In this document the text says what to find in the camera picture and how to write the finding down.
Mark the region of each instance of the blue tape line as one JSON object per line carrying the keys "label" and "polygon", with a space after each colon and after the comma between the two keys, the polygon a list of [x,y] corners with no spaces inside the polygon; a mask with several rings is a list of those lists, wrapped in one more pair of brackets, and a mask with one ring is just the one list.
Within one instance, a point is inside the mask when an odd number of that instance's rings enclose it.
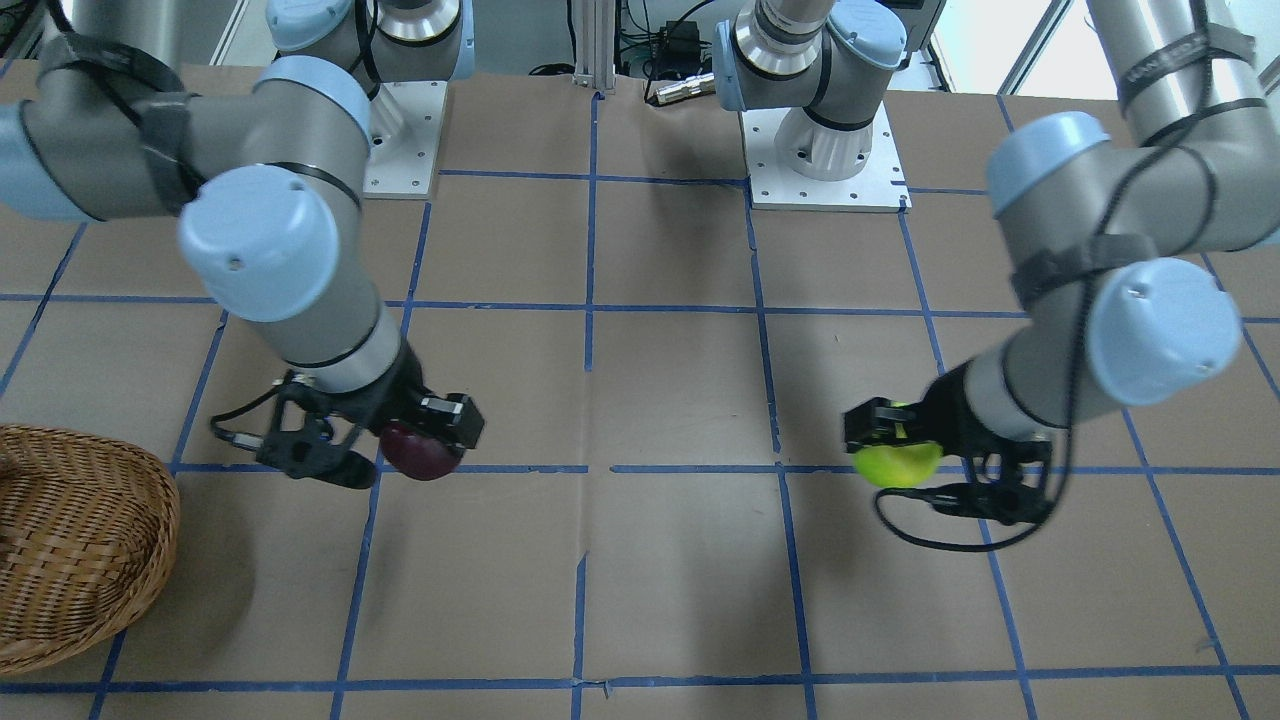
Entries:
{"label": "blue tape line", "polygon": [[[417,296],[417,282],[422,275],[422,256],[426,254],[426,233],[431,227],[431,204],[422,204],[422,220],[417,227],[417,249],[413,250],[413,273],[408,278],[408,292],[404,295],[404,307],[413,306],[413,299]],[[402,333],[408,332],[408,313],[406,311],[406,320],[403,327],[401,327]]]}
{"label": "blue tape line", "polygon": [[[1125,427],[1129,429],[1129,438],[1133,439],[1134,450],[1138,451],[1138,461],[1142,462],[1143,468],[1149,469],[1151,462],[1147,457],[1147,450],[1142,445],[1142,437],[1138,434],[1138,427],[1133,423],[1133,415],[1128,409],[1121,411],[1124,416]],[[1235,675],[1231,673],[1230,661],[1226,657],[1226,650],[1222,648],[1222,639],[1217,634],[1217,628],[1213,625],[1213,619],[1210,616],[1208,606],[1204,603],[1204,596],[1201,593],[1199,584],[1196,583],[1196,574],[1192,573],[1190,561],[1187,559],[1187,552],[1183,548],[1183,541],[1178,537],[1178,529],[1174,527],[1174,518],[1169,514],[1169,505],[1165,503],[1165,495],[1160,491],[1160,484],[1156,483],[1155,473],[1147,473],[1147,486],[1151,487],[1151,495],[1156,500],[1156,507],[1160,510],[1160,519],[1165,523],[1165,532],[1169,534],[1169,541],[1174,544],[1174,553],[1178,556],[1178,565],[1183,569],[1183,577],[1187,579],[1187,587],[1192,592],[1192,598],[1196,601],[1196,609],[1199,611],[1201,621],[1204,623],[1204,632],[1208,634],[1210,643],[1213,647],[1213,652],[1217,655],[1219,666],[1222,669],[1222,674],[1226,676],[1226,684],[1231,689],[1231,697],[1235,700],[1235,708],[1240,712],[1240,720],[1249,720],[1249,711],[1244,707],[1244,697],[1240,694],[1240,687],[1235,682]]]}
{"label": "blue tape line", "polygon": [[415,300],[410,306],[440,310],[586,310],[576,302],[481,302],[467,300]]}
{"label": "blue tape line", "polygon": [[[1236,676],[1280,676],[1280,665],[1231,665]],[[1216,678],[1224,675],[1220,665],[1142,665],[1132,667],[1053,667],[1027,671],[1032,680],[1083,680],[1105,678]],[[621,676],[603,682],[581,682],[572,678],[445,678],[445,679],[372,679],[348,680],[346,692],[394,691],[566,691],[579,685],[611,688],[733,687],[733,685],[879,685],[879,684],[943,684],[1016,680],[1015,670],[950,670],[916,673],[824,673],[778,675],[694,675],[685,678],[652,675]],[[248,680],[179,680],[179,682],[113,682],[108,693],[317,693],[333,692],[333,680],[248,682]],[[0,694],[90,694],[100,683],[0,683]]]}
{"label": "blue tape line", "polygon": [[911,277],[915,281],[915,293],[920,299],[920,314],[924,318],[924,329],[929,333],[929,346],[933,348],[933,360],[938,374],[946,373],[942,364],[942,347],[938,345],[938,333],[933,327],[933,310],[929,307],[929,297],[924,292],[924,275],[920,273],[920,261],[915,256],[915,243],[911,242],[911,229],[906,225],[906,201],[902,200],[897,210],[897,227],[902,232],[902,242],[906,243],[906,258],[911,263]]}
{"label": "blue tape line", "polygon": [[1221,676],[1216,665],[1158,665],[1142,667],[1068,667],[1028,670],[1033,680],[1087,680],[1102,678],[1212,678]]}
{"label": "blue tape line", "polygon": [[586,556],[577,561],[573,583],[573,689],[570,701],[571,720],[582,717],[582,665],[586,644]]}
{"label": "blue tape line", "polygon": [[440,170],[440,174],[470,178],[590,179],[590,176],[581,173],[522,173],[516,170]]}
{"label": "blue tape line", "polygon": [[[591,129],[595,129],[595,123],[593,122]],[[746,178],[649,178],[643,176],[602,176],[596,173],[596,165],[591,165],[591,172],[588,174],[582,173],[527,173],[521,170],[440,170],[442,176],[453,177],[472,177],[472,178],[511,178],[511,179],[564,179],[564,181],[599,181],[599,182],[621,182],[621,183],[643,183],[643,184],[673,184],[673,186],[726,186],[726,187],[746,187]]]}
{"label": "blue tape line", "polygon": [[[769,352],[769,327],[764,311],[764,281],[760,274],[760,252],[755,240],[755,224],[751,220],[751,188],[742,187],[742,210],[746,219],[746,245],[751,250],[751,287],[755,293],[755,322],[760,333],[760,360],[764,368],[764,396],[769,407],[769,436],[774,455],[782,454],[782,430],[778,425],[778,397],[773,384],[773,360]],[[787,566],[791,574],[791,605],[795,609],[796,642],[800,653],[800,673],[809,678],[813,665],[809,659],[809,626],[805,621],[804,591],[800,584],[800,557],[796,552],[795,519],[791,514],[791,493],[787,488],[786,471],[782,464],[774,465],[778,478],[778,491],[782,500],[782,528],[787,541]],[[805,715],[808,720],[818,720],[818,701],[813,683],[804,683]]]}
{"label": "blue tape line", "polygon": [[612,465],[620,475],[759,474],[772,475],[776,465]]}
{"label": "blue tape line", "polygon": [[18,363],[22,363],[22,356],[27,354],[27,347],[31,345],[31,338],[36,336],[36,327],[40,325],[40,319],[45,316],[45,307],[49,307],[49,299],[54,295],[54,288],[58,287],[59,281],[63,279],[63,273],[67,272],[67,265],[72,260],[72,255],[76,254],[76,249],[79,247],[79,241],[84,237],[84,229],[88,223],[81,223],[76,228],[76,234],[72,236],[70,243],[67,246],[67,252],[63,254],[63,259],[58,261],[58,268],[54,269],[54,277],[49,281],[49,287],[45,288],[45,295],[40,299],[40,305],[36,306],[36,313],[31,316],[31,322],[27,323],[27,332],[22,336],[22,342],[18,343],[18,348],[14,350],[13,357],[9,360],[9,366],[5,369],[4,375],[0,375],[0,398],[4,397],[6,389],[9,389],[9,383],[13,382],[13,374],[18,372]]}
{"label": "blue tape line", "polygon": [[675,186],[721,186],[721,187],[746,187],[745,178],[643,178],[631,176],[598,176],[600,182],[626,182],[643,184],[675,184]]}
{"label": "blue tape line", "polygon": [[[991,528],[987,520],[979,520],[982,529],[982,542],[991,543]],[[991,565],[991,577],[996,582],[996,597],[1000,598],[1000,612],[1005,616],[1005,629],[1009,630],[1009,647],[1014,653],[1014,667],[1018,673],[1018,685],[1023,691],[1023,705],[1027,706],[1028,720],[1037,720],[1039,714],[1036,710],[1036,697],[1032,694],[1030,678],[1027,674],[1027,659],[1023,656],[1023,642],[1018,634],[1018,623],[1014,620],[1014,605],[1009,600],[1009,588],[1005,587],[1005,574],[1000,568],[1000,557],[995,552],[987,553],[987,562]]]}
{"label": "blue tape line", "polygon": [[[933,361],[937,365],[938,374],[946,373],[946,357],[942,355],[942,345],[938,342],[937,328],[933,324],[933,313],[929,309],[929,297],[924,291],[924,277],[920,273],[919,261],[915,256],[915,246],[911,242],[911,229],[906,224],[906,202],[902,202],[902,209],[897,214],[899,225],[902,231],[902,241],[906,243],[906,254],[911,260],[911,274],[915,278],[916,292],[920,296],[920,309],[924,315],[924,327],[929,333],[929,346],[933,350]],[[955,471],[964,471],[972,464],[972,460],[965,457],[961,459],[961,468],[955,468]],[[982,532],[982,542],[991,543],[991,528],[987,525],[986,520],[978,521],[978,529]],[[1036,698],[1032,694],[1032,683],[1027,676],[1027,661],[1023,657],[1023,643],[1018,634],[1018,623],[1014,620],[1014,607],[1009,600],[1009,589],[1005,587],[1005,575],[1000,568],[1000,559],[995,552],[987,553],[987,564],[991,568],[991,578],[996,585],[996,597],[1000,601],[1000,611],[1005,619],[1005,630],[1009,633],[1009,648],[1014,656],[1014,667],[1018,674],[1018,685],[1023,693],[1023,705],[1027,707],[1028,720],[1037,720],[1039,714],[1036,711]]]}
{"label": "blue tape line", "polygon": [[338,679],[333,691],[329,720],[342,717],[347,674],[351,671],[351,655],[356,646],[356,625],[360,621],[360,603],[365,596],[365,575],[369,573],[369,551],[374,546],[374,525],[378,523],[378,497],[383,488],[381,470],[375,468],[374,471],[378,473],[378,477],[374,480],[374,487],[369,491],[369,518],[365,520],[365,532],[360,539],[360,560],[356,564],[356,582],[351,589],[351,607],[347,611],[347,629],[342,637],[342,656],[338,660]]}
{"label": "blue tape line", "polygon": [[1015,129],[1018,129],[1014,127],[1014,119],[1009,115],[1009,106],[1005,105],[1005,99],[997,95],[996,102],[1000,105],[1000,114],[1004,115],[1005,127],[1009,128],[1009,132],[1014,132]]}
{"label": "blue tape line", "polygon": [[986,190],[963,190],[954,187],[908,187],[908,191],[922,195],[987,195]]}
{"label": "blue tape line", "polygon": [[[1208,268],[1210,274],[1213,275],[1213,282],[1217,283],[1217,288],[1226,292],[1226,286],[1222,284],[1222,275],[1217,274],[1217,268],[1213,266],[1213,261],[1208,259],[1208,254],[1201,252],[1201,259],[1204,260],[1204,266]],[[1253,342],[1253,336],[1249,333],[1249,328],[1242,328],[1240,332],[1244,334],[1244,342],[1249,346],[1249,352],[1253,354],[1253,359],[1258,364],[1258,369],[1262,370],[1262,377],[1266,378],[1267,384],[1271,386],[1271,395],[1280,400],[1280,386],[1276,384],[1275,375],[1271,374],[1271,368],[1267,366],[1267,361],[1262,357],[1262,352],[1258,351],[1258,346]]]}
{"label": "blue tape line", "polygon": [[787,474],[780,466],[778,493],[782,498],[782,528],[787,539],[787,568],[791,573],[791,605],[796,616],[796,642],[800,651],[800,674],[806,679],[804,683],[804,703],[808,720],[818,720],[818,698],[813,689],[813,660],[809,656],[809,623],[804,611],[804,587],[800,583],[800,552],[796,550],[796,524],[791,512],[791,488],[787,486]]}
{"label": "blue tape line", "polygon": [[52,295],[50,302],[111,302],[122,305],[218,305],[212,297],[160,295]]}
{"label": "blue tape line", "polygon": [[449,678],[442,680],[348,680],[347,692],[379,691],[567,691],[573,687],[568,678]]}
{"label": "blue tape line", "polygon": [[919,310],[897,310],[888,307],[765,307],[765,315],[874,315],[891,318],[919,318]]}
{"label": "blue tape line", "polygon": [[929,313],[934,318],[969,318],[969,319],[974,319],[974,320],[982,320],[982,319],[988,319],[988,318],[1007,319],[1007,320],[1025,320],[1027,318],[1030,318],[1030,315],[1028,315],[1027,313],[1023,313],[1020,310],[1018,310],[1018,311],[1010,311],[1010,310],[933,310],[933,309],[931,309]]}
{"label": "blue tape line", "polygon": [[603,94],[591,95],[591,173],[586,191],[586,316],[582,320],[582,370],[588,373],[595,365],[595,217],[600,184],[600,100],[604,100]]}
{"label": "blue tape line", "polygon": [[740,305],[594,305],[595,311],[604,313],[704,313],[749,315],[755,307]]}
{"label": "blue tape line", "polygon": [[227,310],[223,310],[221,316],[218,319],[218,328],[214,329],[214,337],[209,341],[205,365],[200,370],[200,379],[196,380],[196,391],[191,395],[191,405],[187,406],[187,418],[182,421],[182,433],[178,434],[178,445],[173,450],[173,460],[169,461],[170,473],[177,473],[177,468],[182,465],[182,454],[187,451],[187,441],[191,439],[191,428],[196,424],[196,414],[200,411],[200,402],[205,397],[205,387],[209,384],[209,374],[214,370],[214,359],[218,356],[218,348],[223,345],[223,333],[227,332],[228,319]]}
{"label": "blue tape line", "polygon": [[1233,665],[1236,675],[1280,675],[1280,665]]}
{"label": "blue tape line", "polygon": [[111,678],[115,675],[115,665],[120,661],[120,650],[124,648],[124,637],[128,632],[125,628],[111,638],[111,651],[106,655],[106,666],[102,667],[102,679],[97,684],[97,692],[93,693],[88,720],[99,720],[102,716],[102,705],[106,703],[106,693],[110,692]]}
{"label": "blue tape line", "polygon": [[1156,475],[1280,475],[1280,468],[1151,468]]}
{"label": "blue tape line", "polygon": [[526,473],[585,475],[590,471],[586,465],[460,465],[454,473],[471,474],[508,474],[518,475]]}
{"label": "blue tape line", "polygon": [[778,400],[773,387],[773,360],[769,354],[769,327],[764,313],[764,283],[760,278],[760,254],[755,243],[755,224],[751,222],[751,188],[742,188],[746,215],[746,246],[751,250],[751,287],[755,293],[755,323],[760,333],[760,359],[764,364],[764,395],[769,406],[769,434],[773,452],[782,452],[782,432],[778,429]]}
{"label": "blue tape line", "polygon": [[1262,357],[1258,345],[1253,342],[1253,336],[1249,333],[1248,328],[1244,328],[1244,342],[1249,346],[1249,352],[1253,354],[1253,359],[1258,363],[1258,369],[1262,370],[1262,377],[1266,378],[1267,384],[1271,386],[1271,395],[1275,395],[1276,400],[1280,400],[1280,386],[1276,384],[1276,378],[1271,374],[1271,368],[1267,366],[1267,361]]}

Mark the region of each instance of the gray arm segment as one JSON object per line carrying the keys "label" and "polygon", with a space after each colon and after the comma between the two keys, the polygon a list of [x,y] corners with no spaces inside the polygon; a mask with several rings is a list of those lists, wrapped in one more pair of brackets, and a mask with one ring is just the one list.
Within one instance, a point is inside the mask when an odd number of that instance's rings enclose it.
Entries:
{"label": "gray arm segment", "polygon": [[[1207,8],[1211,23],[1229,27],[1221,0],[1208,0]],[[1179,47],[1201,42],[1194,40],[1187,3],[1106,0],[1092,1],[1091,9],[1121,87],[1143,74],[1160,76],[1158,51],[1176,55]],[[1038,160],[1027,165],[1028,154],[1018,147],[1019,135],[1038,132],[1028,126],[992,159],[992,202],[1015,266],[1079,255],[1091,243],[1105,250],[1106,243],[1119,242],[1115,236],[1140,238],[1149,249],[1142,263],[1102,264],[1023,297],[1032,325],[973,359],[965,382],[974,414],[997,434],[1024,439],[1044,425],[1065,425],[1066,368],[1085,301],[1092,305],[1083,338],[1089,361],[1076,392],[1076,421],[1125,405],[1158,402],[1216,375],[1234,354],[1239,315],[1212,278],[1180,261],[1153,260],[1251,249],[1274,238],[1280,227],[1280,205],[1274,200],[1280,195],[1280,137],[1262,90],[1248,64],[1230,56],[1230,50],[1207,51],[1213,53],[1211,60],[1160,76],[1129,97],[1129,126],[1146,147],[1121,150],[1098,142],[1030,169]],[[1213,86],[1202,111],[1194,113],[1204,61],[1212,63]],[[1175,149],[1158,150],[1174,141]],[[1155,169],[1133,176],[1155,152],[1162,152]],[[1126,190],[1105,237],[1094,240],[1123,178]],[[1097,275],[1088,299],[1083,274]],[[1189,297],[1198,301],[1188,302]],[[1156,347],[1130,345],[1129,336]],[[1166,363],[1170,356],[1179,356],[1178,366]],[[1124,365],[1167,375],[1161,379],[1166,387],[1152,384],[1149,377],[1117,377],[1114,370]]]}

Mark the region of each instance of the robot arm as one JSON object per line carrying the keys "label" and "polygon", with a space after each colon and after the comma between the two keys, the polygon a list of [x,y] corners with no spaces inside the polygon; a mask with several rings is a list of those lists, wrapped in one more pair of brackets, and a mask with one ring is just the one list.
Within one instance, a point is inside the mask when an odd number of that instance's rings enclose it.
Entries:
{"label": "robot arm", "polygon": [[1124,406],[1162,402],[1217,375],[1239,345],[1240,316],[1212,277],[1170,256],[1248,250],[1280,240],[1280,137],[1249,67],[1251,42],[1221,0],[1091,1],[1134,150],[1112,147],[1080,113],[1042,118],[997,149],[988,165],[995,215],[1016,268],[1012,284],[1030,327],[933,383],[914,405],[873,398],[845,416],[864,475],[910,486],[927,462],[888,477],[886,461],[934,447],[1002,459],[998,479],[934,489],[888,487],[941,512],[1034,532],[1052,511],[1044,439]]}
{"label": "robot arm", "polygon": [[876,0],[755,0],[716,28],[716,92],[732,111],[794,108],[774,140],[783,160],[847,179],[905,47],[902,22]]}
{"label": "robot arm", "polygon": [[383,82],[463,79],[475,68],[471,0],[270,0],[282,55],[347,69],[372,97]]}
{"label": "robot arm", "polygon": [[[77,19],[92,14],[76,8]],[[38,101],[0,109],[0,200],[40,219],[179,215],[183,255],[210,295],[291,365],[259,398],[264,437],[223,439],[291,477],[369,487],[364,429],[419,479],[447,474],[484,420],[463,395],[422,384],[412,350],[360,265],[369,101],[343,69],[289,56],[243,97],[186,92],[164,63],[104,37],[60,32],[41,53]],[[306,416],[284,430],[292,404]],[[335,438],[329,421],[353,424]]]}

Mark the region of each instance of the metal mounting plate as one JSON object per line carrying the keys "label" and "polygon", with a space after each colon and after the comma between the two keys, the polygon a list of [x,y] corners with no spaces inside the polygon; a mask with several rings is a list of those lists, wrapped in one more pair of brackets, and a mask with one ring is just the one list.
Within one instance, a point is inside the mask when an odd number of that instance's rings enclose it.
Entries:
{"label": "metal mounting plate", "polygon": [[379,92],[390,92],[404,114],[404,128],[390,137],[374,133],[374,150],[365,170],[365,197],[429,200],[435,177],[435,158],[444,127],[448,83],[390,82]]}
{"label": "metal mounting plate", "polygon": [[902,161],[881,104],[876,111],[876,141],[863,172],[846,181],[806,178],[778,158],[773,137],[790,108],[742,113],[742,145],[751,176],[751,205],[762,210],[832,210],[842,213],[897,213],[911,195],[906,191]]}

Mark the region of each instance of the blue tape grid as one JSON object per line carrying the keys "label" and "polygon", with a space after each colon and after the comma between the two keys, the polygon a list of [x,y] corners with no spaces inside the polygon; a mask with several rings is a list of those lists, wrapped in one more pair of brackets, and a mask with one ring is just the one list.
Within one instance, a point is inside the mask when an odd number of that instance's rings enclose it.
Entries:
{"label": "blue tape grid", "polygon": [[813,684],[813,660],[809,655],[809,624],[804,610],[804,585],[800,578],[800,553],[796,547],[795,516],[791,511],[791,488],[782,465],[782,430],[778,425],[778,398],[773,384],[773,357],[769,352],[769,324],[764,311],[764,281],[760,275],[760,252],[751,220],[751,188],[742,187],[746,214],[746,243],[751,251],[751,287],[755,293],[755,320],[760,334],[760,364],[764,372],[764,396],[769,411],[769,434],[773,439],[774,473],[778,477],[778,498],[782,503],[782,530],[787,543],[787,570],[791,580],[791,605],[795,612],[800,676],[804,685],[805,715],[818,720],[818,698]]}
{"label": "blue tape grid", "polygon": [[[4,78],[12,67],[13,60],[10,59],[0,68],[0,78]],[[470,170],[442,170],[442,174],[453,176],[480,176],[480,177],[516,177],[516,178],[550,178],[550,179],[581,179],[589,181],[593,184],[599,182],[635,182],[635,183],[653,183],[653,184],[721,184],[721,186],[737,186],[744,190],[748,188],[746,181],[742,179],[667,179],[667,178],[639,178],[639,177],[621,177],[621,176],[600,176],[596,173],[595,167],[595,122],[596,115],[596,102],[593,100],[593,167],[591,173],[588,176],[580,174],[544,174],[544,173],[507,173],[507,172],[470,172]],[[1004,99],[997,97],[1001,113],[1005,117],[1006,124],[1010,129],[1012,123],[1009,118],[1007,108],[1005,108]],[[983,191],[978,190],[963,190],[963,188],[925,188],[925,187],[911,187],[911,192],[919,193],[955,193],[955,195],[973,195],[980,196],[986,195]],[[745,195],[749,206],[749,195]],[[937,346],[936,334],[932,331],[933,318],[940,316],[955,316],[955,318],[1023,318],[1021,313],[968,313],[968,311],[938,311],[931,310],[928,307],[923,281],[919,275],[919,266],[916,259],[914,258],[914,249],[910,247],[909,228],[906,227],[905,217],[901,219],[904,229],[904,241],[909,246],[909,252],[911,255],[913,272],[916,278],[918,291],[922,300],[922,310],[876,310],[876,309],[818,309],[818,307],[767,307],[763,301],[763,292],[760,291],[760,275],[759,275],[759,263],[755,255],[754,233],[749,238],[753,250],[753,279],[756,287],[756,304],[754,307],[724,307],[724,306],[622,306],[622,305],[594,305],[594,296],[590,292],[593,290],[591,284],[594,281],[594,273],[589,279],[589,293],[586,302],[581,306],[579,305],[539,305],[539,304],[484,304],[484,302],[425,302],[416,301],[416,283],[417,283],[417,268],[422,260],[422,251],[426,242],[426,225],[430,215],[430,205],[425,208],[422,228],[419,238],[417,255],[415,259],[415,273],[411,281],[410,292],[404,302],[388,302],[389,306],[401,306],[404,309],[403,329],[411,320],[413,309],[416,307],[475,307],[475,309],[517,309],[517,310],[568,310],[568,311],[611,311],[611,313],[641,313],[641,311],[663,311],[663,313],[755,313],[760,324],[762,336],[762,359],[765,370],[765,383],[768,386],[769,396],[769,410],[771,410],[771,427],[774,432],[774,446],[780,445],[780,436],[777,432],[777,418],[774,397],[772,392],[772,369],[768,354],[768,338],[767,338],[767,315],[785,315],[785,314],[835,314],[835,315],[902,315],[902,316],[920,316],[925,320],[927,327],[931,329],[931,343],[934,347],[936,360],[940,365],[940,372],[942,369],[941,351]],[[591,217],[594,219],[594,202],[591,204]],[[750,209],[748,209],[748,223],[749,232],[750,228]],[[31,343],[35,332],[37,331],[40,319],[44,315],[45,309],[50,302],[116,302],[116,304],[212,304],[214,301],[207,297],[150,297],[150,296],[90,296],[90,295],[55,295],[54,290],[58,282],[61,279],[63,273],[67,269],[68,263],[74,254],[79,238],[84,232],[84,225],[81,225],[74,237],[72,238],[67,252],[64,254],[54,277],[50,281],[49,288],[42,295],[29,295],[29,293],[0,293],[0,301],[23,301],[23,302],[38,302],[38,306],[32,316],[31,323],[19,343],[18,350],[9,361],[5,373],[0,377],[0,396],[4,395],[4,389],[8,387],[13,378],[13,374],[22,360],[23,354]],[[594,251],[594,245],[589,238],[589,254]],[[593,266],[590,263],[591,256],[589,255],[589,268]],[[1215,272],[1212,264],[1206,259],[1206,264],[1210,266],[1211,272]],[[1280,324],[1280,318],[1245,318],[1245,324]],[[206,355],[205,366],[202,369],[200,380],[193,391],[191,404],[188,406],[188,414],[179,437],[178,447],[174,452],[174,459],[170,462],[170,470],[174,473],[179,471],[204,471],[204,473],[219,473],[219,471],[261,471],[271,473],[268,468],[259,465],[202,465],[202,464],[186,464],[180,461],[182,452],[192,432],[192,425],[196,418],[196,413],[202,397],[205,386],[209,379],[209,373],[212,368],[212,363],[216,357],[218,348],[221,342],[224,324],[220,325],[215,332],[210,342],[210,350]],[[1252,337],[1249,337],[1248,331],[1245,331],[1245,340],[1253,354],[1256,361],[1262,369],[1267,382],[1271,386],[1272,392],[1276,392],[1280,397],[1280,391],[1276,388],[1275,375],[1267,368],[1267,364],[1262,359],[1256,343]],[[1024,688],[1024,697],[1028,701],[1029,716],[1034,717],[1034,707],[1032,705],[1030,693],[1028,688],[1028,680],[1055,680],[1055,679],[1083,679],[1083,678],[1167,678],[1167,676],[1222,676],[1228,680],[1231,689],[1233,697],[1236,701],[1238,710],[1242,719],[1248,719],[1248,711],[1244,707],[1243,698],[1240,697],[1239,688],[1235,683],[1238,676],[1276,676],[1280,675],[1280,665],[1231,665],[1221,647],[1217,643],[1217,634],[1212,624],[1212,619],[1204,605],[1203,596],[1196,583],[1194,575],[1192,573],[1190,565],[1185,557],[1181,548],[1181,543],[1176,534],[1176,528],[1174,527],[1172,519],[1169,515],[1167,507],[1164,502],[1164,497],[1160,492],[1157,478],[1162,475],[1236,475],[1236,477],[1252,477],[1252,475],[1280,475],[1280,469],[1277,468],[1211,468],[1211,466],[1152,466],[1146,456],[1142,447],[1142,441],[1138,436],[1137,428],[1133,425],[1132,418],[1125,413],[1125,421],[1129,427],[1135,448],[1138,450],[1142,468],[1105,468],[1105,466],[1088,466],[1078,468],[1076,471],[1082,474],[1142,474],[1147,478],[1152,493],[1156,498],[1157,506],[1160,509],[1161,516],[1165,521],[1166,530],[1174,544],[1175,552],[1181,564],[1184,575],[1188,582],[1188,587],[1196,598],[1197,607],[1201,611],[1202,619],[1206,624],[1206,629],[1210,637],[1215,639],[1215,650],[1219,656],[1219,664],[1212,666],[1138,666],[1138,667],[1075,667],[1075,669],[1053,669],[1053,670],[1036,670],[1027,669],[1021,661],[1018,662],[1018,669],[1015,670],[1001,670],[1001,671],[959,671],[959,673],[863,673],[863,674],[814,674],[812,673],[810,662],[808,659],[808,633],[804,626],[804,607],[803,607],[803,592],[800,585],[799,574],[799,561],[795,553],[795,538],[794,538],[794,520],[791,519],[790,510],[790,493],[787,492],[786,478],[788,474],[803,474],[803,473],[842,473],[851,474],[852,469],[847,466],[803,466],[803,465],[783,465],[777,462],[772,466],[769,465],[617,465],[611,468],[614,473],[776,473],[780,479],[780,489],[782,491],[783,502],[783,516],[785,516],[785,530],[788,542],[788,561],[792,571],[792,588],[796,605],[796,623],[797,623],[797,637],[801,643],[801,665],[803,671],[800,674],[792,675],[760,675],[760,676],[690,676],[690,678],[669,678],[669,676],[626,676],[616,678],[609,680],[607,684],[611,687],[634,687],[634,688],[657,688],[657,687],[717,687],[717,685],[803,685],[806,691],[806,710],[809,717],[817,717],[817,710],[813,701],[813,688],[814,685],[827,685],[827,684],[878,684],[878,683],[964,683],[964,682],[1011,682],[1016,680]],[[385,471],[389,466],[381,462],[379,459],[379,471]],[[581,465],[470,465],[460,469],[463,473],[575,473],[582,474],[588,471],[586,466]],[[959,468],[943,468],[943,473],[959,473]],[[93,694],[95,703],[90,717],[96,720],[101,714],[102,702],[105,697],[110,693],[197,693],[197,692],[324,692],[334,694],[334,703],[332,708],[332,717],[337,719],[340,716],[342,710],[342,697],[347,692],[376,692],[376,691],[461,691],[461,689],[526,689],[526,691],[564,691],[570,689],[575,696],[573,702],[573,720],[577,720],[581,712],[581,688],[584,685],[598,685],[602,683],[594,683],[584,680],[582,678],[582,644],[585,634],[585,591],[586,591],[586,557],[579,565],[577,573],[577,588],[575,593],[575,665],[571,678],[534,678],[534,679],[380,679],[380,680],[348,680],[347,670],[349,669],[351,652],[355,644],[355,628],[358,620],[360,602],[362,596],[362,585],[365,573],[367,570],[369,550],[372,541],[372,528],[376,520],[376,505],[378,505],[378,487],[375,486],[372,493],[370,495],[370,514],[366,520],[365,533],[361,542],[361,559],[357,566],[357,577],[355,587],[352,589],[352,602],[351,611],[348,615],[347,632],[343,642],[342,660],[339,664],[339,674],[334,682],[115,682],[113,675],[115,671],[115,665],[119,660],[120,652],[123,650],[125,633],[120,633],[113,641],[111,650],[106,665],[104,667],[101,679],[96,683],[0,683],[0,693],[8,694],[40,694],[40,693],[81,693],[81,694]],[[992,565],[993,577],[996,578],[997,585],[1002,584],[1000,578],[998,561],[993,557]],[[1018,638],[1016,628],[1012,626],[1012,619],[1010,611],[1007,610],[1007,598],[1004,597],[1004,588],[1000,587],[1002,594],[1002,605],[1006,610],[1006,623],[1010,625],[1010,642],[1015,647],[1015,655],[1020,652],[1016,650]]]}
{"label": "blue tape grid", "polygon": [[[911,263],[911,275],[915,278],[915,290],[920,299],[920,310],[924,315],[924,327],[929,334],[929,346],[933,350],[933,360],[937,365],[938,374],[947,372],[946,360],[942,357],[942,346],[938,343],[937,328],[933,324],[933,311],[929,307],[929,296],[924,290],[924,275],[920,273],[920,263],[915,254],[915,243],[911,241],[911,228],[906,222],[906,201],[902,201],[902,206],[897,213],[899,227],[902,231],[902,242],[906,243],[906,255]],[[987,527],[986,520],[978,523],[982,530],[982,542],[991,542],[991,528]],[[1009,647],[1014,656],[1014,667],[1018,674],[1018,684],[1023,692],[1023,703],[1027,706],[1027,717],[1029,720],[1037,720],[1038,714],[1036,712],[1036,698],[1032,693],[1032,683],[1027,675],[1027,661],[1023,659],[1023,646],[1018,635],[1018,623],[1014,620],[1014,609],[1009,601],[1009,591],[1005,588],[1005,577],[1000,569],[1000,559],[995,552],[987,553],[987,561],[991,565],[991,577],[996,584],[996,596],[1000,598],[1000,610],[1005,619],[1005,630],[1009,633]]]}

